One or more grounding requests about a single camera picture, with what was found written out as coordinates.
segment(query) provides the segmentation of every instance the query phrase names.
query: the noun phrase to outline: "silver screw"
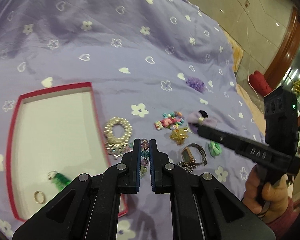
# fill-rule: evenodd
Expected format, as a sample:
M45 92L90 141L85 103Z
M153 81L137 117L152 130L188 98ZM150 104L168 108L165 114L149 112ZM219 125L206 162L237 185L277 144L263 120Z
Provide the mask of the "silver screw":
M124 170L126 167L127 167L127 165L125 165L124 163L119 163L117 165L117 169L120 171Z
M212 175L208 172L202 174L202 177L205 179L205 180L210 180L212 179Z
M174 169L174 165L172 163L167 163L165 166L164 166L167 170L173 170Z
M79 180L80 180L80 181L86 181L86 180L88 180L88 179L89 179L88 174L81 174L81 175L79 176Z

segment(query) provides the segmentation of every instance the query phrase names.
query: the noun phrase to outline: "yellow fabric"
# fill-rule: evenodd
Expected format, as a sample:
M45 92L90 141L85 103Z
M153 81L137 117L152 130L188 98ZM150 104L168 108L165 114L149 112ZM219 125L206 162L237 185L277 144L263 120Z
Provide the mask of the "yellow fabric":
M238 68L240 66L240 62L242 60L243 57L243 50L241 49L241 47L237 44L237 42L231 38L231 36L224 31L229 43L232 46L232 50L233 50L233 66L232 69L234 72L238 71Z
M247 106L249 107L253 120L256 123L257 127L259 128L260 132L262 132L263 135L266 134L266 120L263 113L260 112L260 110L257 108L257 106L252 103L248 93L237 84L237 93L242 97L242 99L245 101Z

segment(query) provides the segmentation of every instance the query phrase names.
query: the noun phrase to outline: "watch face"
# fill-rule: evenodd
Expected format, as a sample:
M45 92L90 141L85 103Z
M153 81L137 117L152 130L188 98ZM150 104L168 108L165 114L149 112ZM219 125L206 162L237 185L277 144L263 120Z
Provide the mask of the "watch face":
M182 159L185 163L189 163L191 161L191 159L193 158L191 151L189 150L188 147L186 147L182 150L181 155L182 155Z

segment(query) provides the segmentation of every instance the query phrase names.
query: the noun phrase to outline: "gold ring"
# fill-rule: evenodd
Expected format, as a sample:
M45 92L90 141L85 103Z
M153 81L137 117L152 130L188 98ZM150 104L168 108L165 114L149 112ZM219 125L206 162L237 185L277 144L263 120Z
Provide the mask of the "gold ring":
M39 201L38 198L37 198L37 195L38 194L41 194L42 196L42 201ZM42 191L36 191L34 194L33 194L33 198L34 200L38 203L38 204L44 204L46 202L46 195L42 192Z

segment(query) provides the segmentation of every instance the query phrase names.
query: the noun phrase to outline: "pink sleeve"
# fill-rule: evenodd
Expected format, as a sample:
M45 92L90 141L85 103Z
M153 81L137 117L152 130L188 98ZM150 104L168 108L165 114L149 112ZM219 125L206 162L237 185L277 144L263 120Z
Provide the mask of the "pink sleeve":
M297 212L293 211L292 199L289 198L289 205L282 216L267 224L274 232L277 240L279 240L290 228L298 216Z

